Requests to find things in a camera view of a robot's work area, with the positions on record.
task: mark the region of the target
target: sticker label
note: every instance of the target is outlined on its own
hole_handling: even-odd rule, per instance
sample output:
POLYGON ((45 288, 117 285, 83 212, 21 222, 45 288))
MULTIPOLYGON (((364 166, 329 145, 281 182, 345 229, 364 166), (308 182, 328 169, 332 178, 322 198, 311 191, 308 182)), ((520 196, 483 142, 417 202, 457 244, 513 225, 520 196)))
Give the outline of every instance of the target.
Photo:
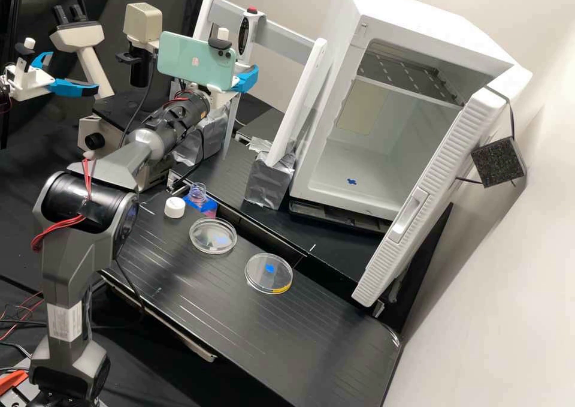
POLYGON ((52 338, 72 342, 82 334, 82 301, 72 308, 48 304, 48 330, 52 338))

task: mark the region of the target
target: petri dish lid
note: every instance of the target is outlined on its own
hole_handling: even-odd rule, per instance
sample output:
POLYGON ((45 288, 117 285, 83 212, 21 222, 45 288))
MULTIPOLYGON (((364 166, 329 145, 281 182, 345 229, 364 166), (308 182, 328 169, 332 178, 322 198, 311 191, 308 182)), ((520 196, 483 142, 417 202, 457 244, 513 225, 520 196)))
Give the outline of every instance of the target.
POLYGON ((238 240, 234 226, 220 218, 200 218, 190 227, 194 246, 208 254, 223 254, 238 240))
POLYGON ((293 271, 281 257, 260 253, 247 261, 246 279, 249 285, 262 293, 280 294, 292 285, 293 271))

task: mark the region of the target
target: mini fridge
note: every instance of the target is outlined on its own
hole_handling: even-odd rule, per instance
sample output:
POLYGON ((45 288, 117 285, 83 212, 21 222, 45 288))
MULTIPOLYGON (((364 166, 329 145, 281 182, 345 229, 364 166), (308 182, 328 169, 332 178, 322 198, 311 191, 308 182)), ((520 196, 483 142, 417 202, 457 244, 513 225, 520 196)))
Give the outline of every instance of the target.
MULTIPOLYGON (((320 36, 317 96, 289 136, 289 193, 392 221, 353 293, 369 306, 408 265, 455 177, 469 172, 471 150, 531 73, 463 17, 414 0, 332 0, 320 36)), ((274 144, 286 138, 280 128, 274 144)))

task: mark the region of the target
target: smartphone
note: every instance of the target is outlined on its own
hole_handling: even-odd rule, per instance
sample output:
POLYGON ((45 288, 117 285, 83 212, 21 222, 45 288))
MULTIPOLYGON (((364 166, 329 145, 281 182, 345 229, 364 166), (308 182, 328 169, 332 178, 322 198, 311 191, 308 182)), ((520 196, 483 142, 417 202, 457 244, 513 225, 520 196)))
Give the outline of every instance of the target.
POLYGON ((232 86, 235 50, 215 49, 207 41, 163 31, 158 51, 158 71, 169 76, 214 85, 222 91, 232 86))

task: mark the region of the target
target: fridge door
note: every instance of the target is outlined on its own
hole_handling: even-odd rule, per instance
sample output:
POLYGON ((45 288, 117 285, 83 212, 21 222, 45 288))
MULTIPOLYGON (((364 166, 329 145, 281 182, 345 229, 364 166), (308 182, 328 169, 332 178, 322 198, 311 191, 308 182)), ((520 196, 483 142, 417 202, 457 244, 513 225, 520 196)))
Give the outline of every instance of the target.
MULTIPOLYGON (((513 102, 530 78, 529 71, 514 65, 488 86, 513 102)), ((470 152, 486 136, 505 105, 505 100, 485 88, 471 96, 371 257, 352 294, 355 300, 364 306, 371 306, 408 266, 449 203, 451 194, 460 185, 455 177, 465 176, 469 172, 470 152)))

